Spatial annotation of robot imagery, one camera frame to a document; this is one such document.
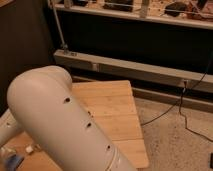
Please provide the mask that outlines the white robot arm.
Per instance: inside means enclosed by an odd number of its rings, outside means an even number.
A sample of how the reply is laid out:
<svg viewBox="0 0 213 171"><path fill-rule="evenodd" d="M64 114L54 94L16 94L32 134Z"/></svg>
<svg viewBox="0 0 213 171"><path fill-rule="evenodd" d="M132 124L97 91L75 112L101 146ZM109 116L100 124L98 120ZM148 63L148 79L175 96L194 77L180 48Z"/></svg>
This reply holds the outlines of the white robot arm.
<svg viewBox="0 0 213 171"><path fill-rule="evenodd" d="M63 171L136 171L71 89L69 72L58 66L17 76L0 118L0 147L26 132Z"/></svg>

